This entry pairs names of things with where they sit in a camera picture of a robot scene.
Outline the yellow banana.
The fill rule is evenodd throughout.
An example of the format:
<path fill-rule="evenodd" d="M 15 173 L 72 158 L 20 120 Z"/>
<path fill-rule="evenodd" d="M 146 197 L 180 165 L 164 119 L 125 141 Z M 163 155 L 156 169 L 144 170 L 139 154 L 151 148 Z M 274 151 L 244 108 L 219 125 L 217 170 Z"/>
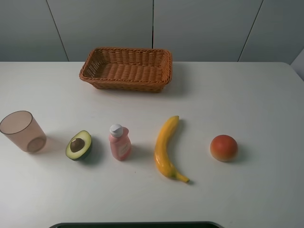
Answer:
<path fill-rule="evenodd" d="M 154 159 L 156 168 L 158 171 L 166 178 L 178 180 L 184 183 L 189 183 L 190 179 L 182 175 L 173 163 L 170 161 L 167 147 L 169 140 L 174 135 L 178 124 L 179 116 L 170 117 L 160 129 L 158 134 L 155 149 L 154 149 Z"/>

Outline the brown wicker basket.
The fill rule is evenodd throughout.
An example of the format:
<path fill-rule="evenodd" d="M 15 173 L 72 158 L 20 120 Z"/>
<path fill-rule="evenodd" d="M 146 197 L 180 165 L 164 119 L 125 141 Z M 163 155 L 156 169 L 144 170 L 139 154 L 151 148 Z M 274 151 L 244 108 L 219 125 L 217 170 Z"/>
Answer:
<path fill-rule="evenodd" d="M 96 89 L 161 92 L 172 79 L 172 54 L 154 48 L 95 48 L 79 78 Z"/>

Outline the small pink bottle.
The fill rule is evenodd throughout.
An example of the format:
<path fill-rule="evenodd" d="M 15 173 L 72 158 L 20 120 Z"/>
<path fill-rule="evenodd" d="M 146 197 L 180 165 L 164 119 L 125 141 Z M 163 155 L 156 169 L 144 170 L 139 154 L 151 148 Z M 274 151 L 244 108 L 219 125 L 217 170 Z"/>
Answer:
<path fill-rule="evenodd" d="M 112 155 L 119 161 L 128 157 L 132 145 L 128 136 L 129 130 L 119 124 L 110 127 L 109 142 Z"/>

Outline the orange red peach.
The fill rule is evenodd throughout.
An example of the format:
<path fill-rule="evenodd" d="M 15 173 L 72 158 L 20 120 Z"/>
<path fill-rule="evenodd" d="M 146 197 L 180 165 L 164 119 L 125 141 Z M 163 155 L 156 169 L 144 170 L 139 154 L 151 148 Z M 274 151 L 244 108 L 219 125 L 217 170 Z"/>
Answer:
<path fill-rule="evenodd" d="M 210 153 L 220 162 L 229 162 L 236 158 L 238 154 L 238 144 L 229 135 L 218 135 L 210 144 Z"/>

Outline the halved avocado with pit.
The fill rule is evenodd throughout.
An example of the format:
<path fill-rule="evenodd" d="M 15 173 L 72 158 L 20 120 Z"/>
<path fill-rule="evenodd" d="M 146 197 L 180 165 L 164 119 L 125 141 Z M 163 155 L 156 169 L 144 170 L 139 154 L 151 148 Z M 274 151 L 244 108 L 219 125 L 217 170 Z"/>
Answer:
<path fill-rule="evenodd" d="M 66 147 L 66 156 L 73 160 L 83 160 L 88 156 L 92 149 L 92 137 L 86 130 L 77 133 Z"/>

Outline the black tray edge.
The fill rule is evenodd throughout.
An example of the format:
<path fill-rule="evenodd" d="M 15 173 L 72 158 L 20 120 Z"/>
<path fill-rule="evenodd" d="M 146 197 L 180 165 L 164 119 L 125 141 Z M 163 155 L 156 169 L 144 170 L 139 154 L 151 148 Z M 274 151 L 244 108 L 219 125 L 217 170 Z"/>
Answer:
<path fill-rule="evenodd" d="M 58 223 L 51 228 L 222 228 L 210 221 Z"/>

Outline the translucent pink plastic cup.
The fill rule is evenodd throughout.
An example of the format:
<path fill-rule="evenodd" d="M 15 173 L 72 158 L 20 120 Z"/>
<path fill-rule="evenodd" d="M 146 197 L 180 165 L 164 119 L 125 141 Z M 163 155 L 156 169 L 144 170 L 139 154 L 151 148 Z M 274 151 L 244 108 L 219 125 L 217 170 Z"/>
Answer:
<path fill-rule="evenodd" d="M 38 152 L 46 144 L 47 137 L 33 115 L 28 111 L 16 111 L 0 122 L 0 132 L 24 152 Z"/>

